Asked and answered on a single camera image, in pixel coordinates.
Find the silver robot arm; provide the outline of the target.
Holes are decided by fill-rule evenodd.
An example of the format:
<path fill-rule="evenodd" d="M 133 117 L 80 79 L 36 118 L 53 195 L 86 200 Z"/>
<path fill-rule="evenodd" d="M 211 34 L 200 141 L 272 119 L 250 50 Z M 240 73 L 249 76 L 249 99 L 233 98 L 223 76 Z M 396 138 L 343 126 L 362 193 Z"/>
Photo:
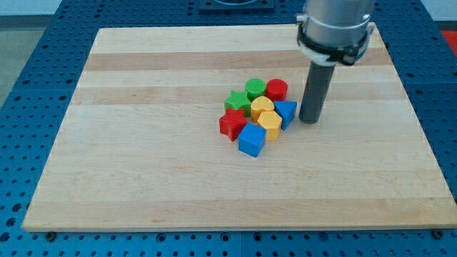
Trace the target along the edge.
<path fill-rule="evenodd" d="M 307 0 L 298 24 L 301 52 L 320 66 L 352 66 L 366 52 L 374 0 Z"/>

